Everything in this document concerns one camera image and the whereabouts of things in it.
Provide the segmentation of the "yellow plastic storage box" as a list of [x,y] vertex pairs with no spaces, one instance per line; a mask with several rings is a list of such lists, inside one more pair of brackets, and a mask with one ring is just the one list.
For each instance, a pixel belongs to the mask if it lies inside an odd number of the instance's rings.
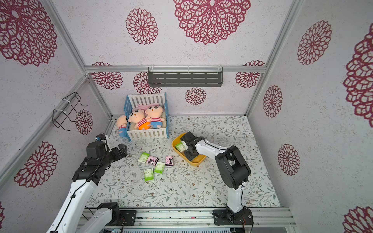
[[[191,132],[183,133],[179,135],[173,142],[172,147],[175,150],[175,152],[182,157],[185,161],[187,161],[191,166],[197,167],[199,166],[205,159],[206,156],[199,154],[195,149],[189,150],[189,147],[186,144],[182,143],[182,139],[184,135],[187,134],[187,139],[197,139],[196,136],[194,136]],[[185,147],[185,151],[180,152],[177,148],[178,144],[182,144]]]

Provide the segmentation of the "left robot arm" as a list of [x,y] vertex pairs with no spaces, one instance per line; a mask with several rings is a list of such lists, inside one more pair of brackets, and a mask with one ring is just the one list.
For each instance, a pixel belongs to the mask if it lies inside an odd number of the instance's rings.
[[[109,149],[107,143],[95,141],[86,148],[86,158],[76,170],[68,195],[48,233],[75,233],[89,197],[113,162],[127,157],[127,146],[119,144]],[[78,231],[99,233],[105,226],[123,225],[118,203],[102,203],[94,215]]]

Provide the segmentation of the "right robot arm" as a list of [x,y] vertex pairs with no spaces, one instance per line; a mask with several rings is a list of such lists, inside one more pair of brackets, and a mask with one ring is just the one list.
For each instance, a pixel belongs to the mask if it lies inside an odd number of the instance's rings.
[[189,160],[204,155],[214,159],[221,179],[228,188],[228,200],[224,209],[215,209],[214,224],[254,225],[251,210],[243,204],[243,191],[251,175],[246,160],[236,146],[223,147],[209,142],[205,137],[196,137],[192,132],[183,134],[180,142],[186,148],[182,155]]

